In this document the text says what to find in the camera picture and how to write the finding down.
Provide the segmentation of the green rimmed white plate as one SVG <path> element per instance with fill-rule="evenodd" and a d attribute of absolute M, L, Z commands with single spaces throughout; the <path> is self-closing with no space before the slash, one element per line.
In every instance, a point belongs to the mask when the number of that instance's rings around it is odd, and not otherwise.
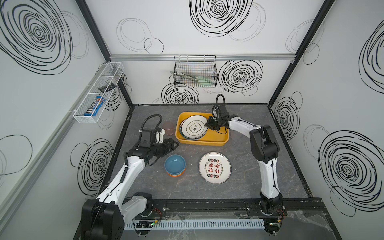
<path fill-rule="evenodd" d="M 188 140 L 197 140 L 206 133 L 205 125 L 199 120 L 184 120 L 180 126 L 180 133 Z"/>

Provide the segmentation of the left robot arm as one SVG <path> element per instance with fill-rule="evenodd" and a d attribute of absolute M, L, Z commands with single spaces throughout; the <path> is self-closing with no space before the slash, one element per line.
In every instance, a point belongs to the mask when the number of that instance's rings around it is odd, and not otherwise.
<path fill-rule="evenodd" d="M 126 195 L 152 158 L 158 160 L 180 145 L 164 135 L 161 128 L 140 131 L 138 141 L 125 153 L 125 163 L 111 183 L 95 199 L 84 203 L 82 240 L 119 240 L 128 222 L 139 214 L 151 212 L 150 194 L 137 193 L 129 200 Z"/>

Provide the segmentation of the white plate green flower outline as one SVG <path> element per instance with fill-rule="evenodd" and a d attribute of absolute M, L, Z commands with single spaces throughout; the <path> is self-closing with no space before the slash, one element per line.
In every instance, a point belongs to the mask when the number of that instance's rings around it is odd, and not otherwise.
<path fill-rule="evenodd" d="M 180 125 L 180 133 L 188 140 L 200 139 L 207 133 L 207 122 L 208 120 L 206 117 L 202 115 L 193 115 L 183 120 Z"/>

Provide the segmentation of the orange bowl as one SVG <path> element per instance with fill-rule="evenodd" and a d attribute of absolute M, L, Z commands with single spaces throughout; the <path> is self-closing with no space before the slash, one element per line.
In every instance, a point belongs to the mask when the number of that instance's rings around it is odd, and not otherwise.
<path fill-rule="evenodd" d="M 182 175 L 184 174 L 184 172 L 181 172 L 181 173 L 179 173 L 179 174 L 171 174 L 171 173 L 168 173 L 168 172 L 167 172 L 167 174 L 168 174 L 170 177 L 177 178 L 177 177 L 182 176 Z"/>

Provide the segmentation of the blue bowl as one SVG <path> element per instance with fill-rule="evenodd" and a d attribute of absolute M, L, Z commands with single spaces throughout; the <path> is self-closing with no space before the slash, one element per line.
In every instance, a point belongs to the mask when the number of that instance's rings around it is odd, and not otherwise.
<path fill-rule="evenodd" d="M 179 174 L 186 169 L 186 161 L 180 155 L 169 156 L 164 163 L 166 172 L 171 174 Z"/>

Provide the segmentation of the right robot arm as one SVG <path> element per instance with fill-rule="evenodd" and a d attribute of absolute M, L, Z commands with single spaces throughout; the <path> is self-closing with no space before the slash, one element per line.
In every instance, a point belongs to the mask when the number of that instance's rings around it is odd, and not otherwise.
<path fill-rule="evenodd" d="M 280 151 L 276 136 L 269 125 L 257 125 L 237 115 L 230 115 L 224 104 L 215 104 L 206 126 L 210 130 L 226 128 L 250 140 L 251 152 L 258 161 L 262 178 L 260 209 L 264 215 L 274 214 L 283 205 L 277 180 L 277 160 Z"/>

